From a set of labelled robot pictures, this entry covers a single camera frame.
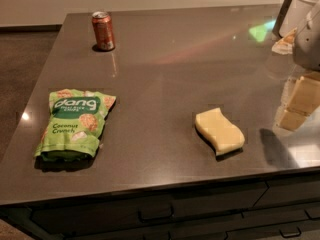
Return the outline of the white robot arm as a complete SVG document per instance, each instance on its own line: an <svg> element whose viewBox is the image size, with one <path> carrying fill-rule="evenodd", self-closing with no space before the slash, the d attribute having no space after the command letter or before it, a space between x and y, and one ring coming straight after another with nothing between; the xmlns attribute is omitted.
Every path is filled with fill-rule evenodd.
<svg viewBox="0 0 320 240"><path fill-rule="evenodd" d="M320 107L320 0L284 0L276 26L273 32L281 39L272 52L292 55L295 67L284 85L273 129L289 134Z"/></svg>

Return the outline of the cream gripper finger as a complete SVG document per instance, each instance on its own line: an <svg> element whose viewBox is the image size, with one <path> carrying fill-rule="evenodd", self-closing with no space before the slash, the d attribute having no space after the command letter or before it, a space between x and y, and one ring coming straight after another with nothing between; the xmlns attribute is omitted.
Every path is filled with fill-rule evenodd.
<svg viewBox="0 0 320 240"><path fill-rule="evenodd" d="M295 131L300 128L307 118L306 114L288 111L283 107L277 111L277 125L288 131Z"/></svg>
<svg viewBox="0 0 320 240"><path fill-rule="evenodd" d="M320 82L300 77L294 86L287 109L304 115L312 114L320 106Z"/></svg>

